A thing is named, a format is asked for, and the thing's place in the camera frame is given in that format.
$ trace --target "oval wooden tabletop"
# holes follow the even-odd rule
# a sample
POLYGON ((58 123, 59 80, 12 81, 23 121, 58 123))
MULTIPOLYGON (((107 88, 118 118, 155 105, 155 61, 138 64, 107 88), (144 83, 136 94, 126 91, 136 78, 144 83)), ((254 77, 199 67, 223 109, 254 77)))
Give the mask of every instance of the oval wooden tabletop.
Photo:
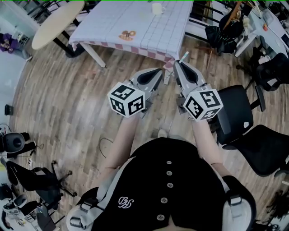
POLYGON ((79 15, 83 7, 84 1, 72 1, 54 11, 37 30, 32 48, 38 50, 60 35, 79 15))

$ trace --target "round table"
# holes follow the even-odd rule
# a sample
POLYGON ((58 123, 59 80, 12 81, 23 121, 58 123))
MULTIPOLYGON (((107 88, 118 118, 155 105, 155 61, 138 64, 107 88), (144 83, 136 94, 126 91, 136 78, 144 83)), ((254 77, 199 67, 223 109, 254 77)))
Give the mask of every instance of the round table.
POLYGON ((69 39, 69 35, 64 30, 72 22, 74 22, 77 26, 78 22, 75 20, 75 18, 82 11, 83 7, 84 1, 71 1, 55 10, 37 30, 32 41, 32 48, 39 50, 51 41, 54 41, 66 51, 68 57, 76 57, 77 55, 81 54, 84 51, 82 47, 78 47, 78 49, 81 49, 81 51, 73 52, 72 47, 65 46, 57 38, 57 36, 63 33, 64 36, 69 39))

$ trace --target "white checkered tablecloth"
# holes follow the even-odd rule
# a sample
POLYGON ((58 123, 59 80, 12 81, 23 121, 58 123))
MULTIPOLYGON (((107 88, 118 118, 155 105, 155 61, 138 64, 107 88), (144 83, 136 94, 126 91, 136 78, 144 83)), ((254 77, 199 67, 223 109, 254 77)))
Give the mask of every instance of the white checkered tablecloth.
POLYGON ((112 47, 166 62, 172 72, 179 59, 192 1, 101 1, 85 17, 70 37, 79 42, 112 47), (152 3, 165 7, 161 15, 152 13, 152 3))

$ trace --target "trash can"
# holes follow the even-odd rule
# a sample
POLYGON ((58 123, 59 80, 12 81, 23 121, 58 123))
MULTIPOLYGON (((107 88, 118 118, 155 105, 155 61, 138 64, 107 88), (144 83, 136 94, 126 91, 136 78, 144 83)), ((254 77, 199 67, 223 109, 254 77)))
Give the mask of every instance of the trash can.
POLYGON ((5 115, 11 116, 13 115, 13 107, 9 106, 8 104, 5 105, 5 115))

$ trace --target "orange object on desk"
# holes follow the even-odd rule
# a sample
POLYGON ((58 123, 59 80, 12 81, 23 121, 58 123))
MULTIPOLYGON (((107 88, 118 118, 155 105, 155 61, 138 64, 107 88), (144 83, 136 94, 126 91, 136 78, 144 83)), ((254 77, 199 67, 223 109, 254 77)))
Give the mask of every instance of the orange object on desk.
POLYGON ((264 31, 267 31, 267 30, 268 30, 268 26, 267 26, 266 23, 264 23, 264 25, 263 25, 263 30, 264 30, 264 31))

